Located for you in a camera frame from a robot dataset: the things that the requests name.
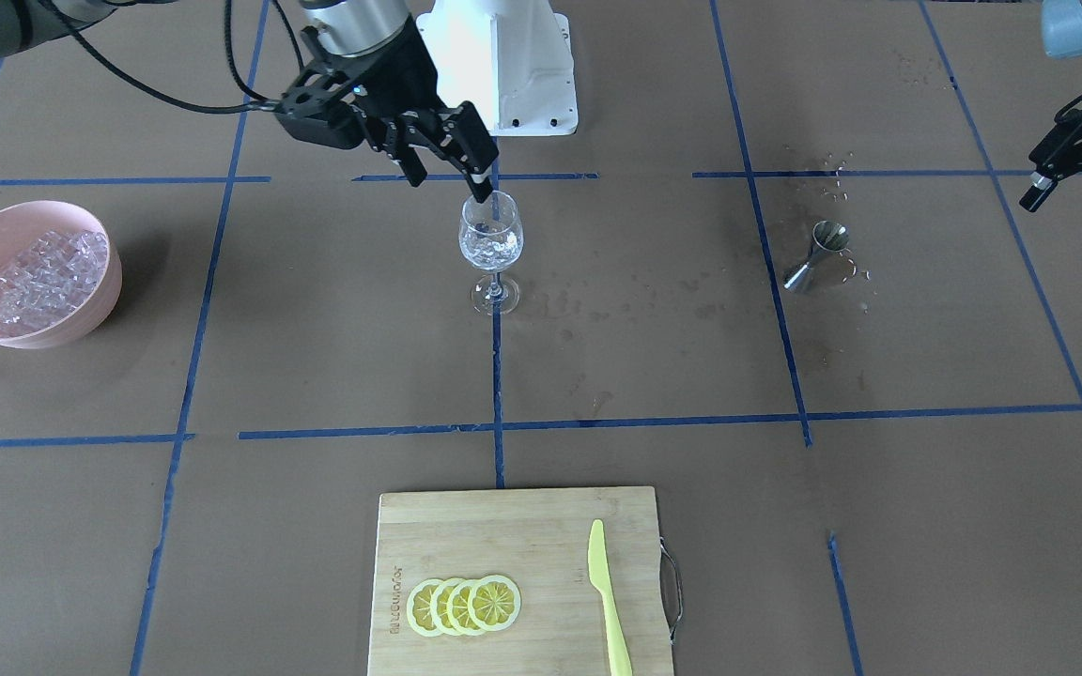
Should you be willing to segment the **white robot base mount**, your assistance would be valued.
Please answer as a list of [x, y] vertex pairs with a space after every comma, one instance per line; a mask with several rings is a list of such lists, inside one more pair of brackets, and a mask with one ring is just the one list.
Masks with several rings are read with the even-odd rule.
[[447, 106], [471, 103], [494, 137], [577, 132], [570, 24], [549, 1], [437, 1], [415, 25]]

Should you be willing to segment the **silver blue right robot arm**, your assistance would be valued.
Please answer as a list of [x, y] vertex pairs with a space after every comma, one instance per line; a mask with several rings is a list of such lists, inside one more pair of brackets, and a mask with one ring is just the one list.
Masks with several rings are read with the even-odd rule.
[[295, 54], [296, 76], [275, 96], [259, 95], [237, 64], [235, 4], [210, 1], [220, 22], [223, 59], [243, 100], [193, 103], [126, 72], [87, 38], [117, 16], [164, 44], [175, 21], [190, 17], [186, 1], [0, 1], [0, 59], [61, 39], [72, 41], [126, 85], [179, 110], [203, 115], [270, 112], [296, 141], [349, 150], [368, 146], [385, 155], [417, 187], [428, 176], [421, 151], [454, 165], [472, 200], [493, 193], [490, 172], [498, 148], [475, 104], [443, 102], [439, 74], [415, 17], [403, 1], [301, 1], [303, 23], [288, 17], [283, 1], [270, 11]]

